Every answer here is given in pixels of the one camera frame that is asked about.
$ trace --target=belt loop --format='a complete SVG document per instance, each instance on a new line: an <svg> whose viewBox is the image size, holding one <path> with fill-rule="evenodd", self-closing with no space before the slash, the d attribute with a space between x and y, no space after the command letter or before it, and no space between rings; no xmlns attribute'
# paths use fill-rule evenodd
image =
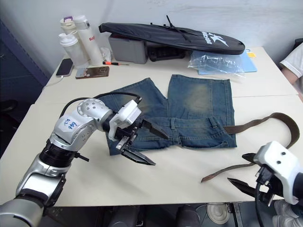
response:
<svg viewBox="0 0 303 227"><path fill-rule="evenodd" d="M212 124L213 129L218 127L218 125L213 117L209 117L208 119L209 119L210 123Z"/></svg>
<svg viewBox="0 0 303 227"><path fill-rule="evenodd" d="M175 129L175 118L174 117L172 117L170 119L170 129Z"/></svg>

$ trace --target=smartphone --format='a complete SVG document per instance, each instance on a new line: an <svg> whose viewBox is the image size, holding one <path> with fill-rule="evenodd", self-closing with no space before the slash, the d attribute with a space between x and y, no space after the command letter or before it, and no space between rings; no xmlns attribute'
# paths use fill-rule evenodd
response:
<svg viewBox="0 0 303 227"><path fill-rule="evenodd" d="M56 73L56 77L61 77L61 76L68 77L68 76L70 76L71 71L72 71L73 68L74 68L74 65L73 65L72 60L70 58L63 59L60 66L59 66L59 69Z"/></svg>
<svg viewBox="0 0 303 227"><path fill-rule="evenodd" d="M78 69L76 74L76 79L87 79L94 77L108 77L109 67L93 67L93 68L83 68Z"/></svg>

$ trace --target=plastic bag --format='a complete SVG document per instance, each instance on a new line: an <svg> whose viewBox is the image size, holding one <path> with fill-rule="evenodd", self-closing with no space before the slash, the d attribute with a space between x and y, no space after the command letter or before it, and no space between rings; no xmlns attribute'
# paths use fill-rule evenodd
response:
<svg viewBox="0 0 303 227"><path fill-rule="evenodd" d="M244 77L239 55L193 51L188 67L196 68L200 75L229 73Z"/></svg>

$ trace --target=belt strap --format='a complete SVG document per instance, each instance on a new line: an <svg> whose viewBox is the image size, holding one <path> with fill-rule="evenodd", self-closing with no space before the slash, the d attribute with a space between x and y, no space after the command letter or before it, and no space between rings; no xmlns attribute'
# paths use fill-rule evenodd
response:
<svg viewBox="0 0 303 227"><path fill-rule="evenodd" d="M291 140L290 140L290 143L286 146L287 149L289 149L292 145L294 145L298 141L298 139L300 137L299 127L296 124L296 122L290 116L288 116L284 113L273 113L270 116L265 117L263 119L253 120L253 121L248 122L248 123L243 124L243 125L225 126L224 129L226 130L226 132L228 134L236 134L236 133L243 132L243 131L245 131L246 129L248 129L250 127L259 125L259 124L267 121L269 118L275 118L275 119L281 120L289 128L290 134L291 134ZM219 171L217 171L213 174L210 174L210 175L204 177L201 182L209 181L209 180L213 179L214 177L216 177L217 175L219 175L223 172L226 172L228 170L238 169L238 168L243 168L243 167L249 167L249 166L253 166L253 165L255 165L255 164L251 162L249 164L230 166L230 167L221 169L221 170L219 170Z"/></svg>

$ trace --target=denim fabric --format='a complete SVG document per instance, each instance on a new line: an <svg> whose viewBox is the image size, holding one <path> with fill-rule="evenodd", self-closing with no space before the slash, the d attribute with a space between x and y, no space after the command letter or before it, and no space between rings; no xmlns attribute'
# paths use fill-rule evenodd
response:
<svg viewBox="0 0 303 227"><path fill-rule="evenodd" d="M237 147L235 135L228 135L223 126L234 125L234 109L229 80L196 79L172 75L168 99L156 88L150 78L115 91L140 95L142 111L139 119L160 126L168 135L164 140L140 129L132 148L138 151L181 145L192 148ZM110 95L101 100L118 111L132 97ZM108 141L110 155L119 154L118 141Z"/></svg>

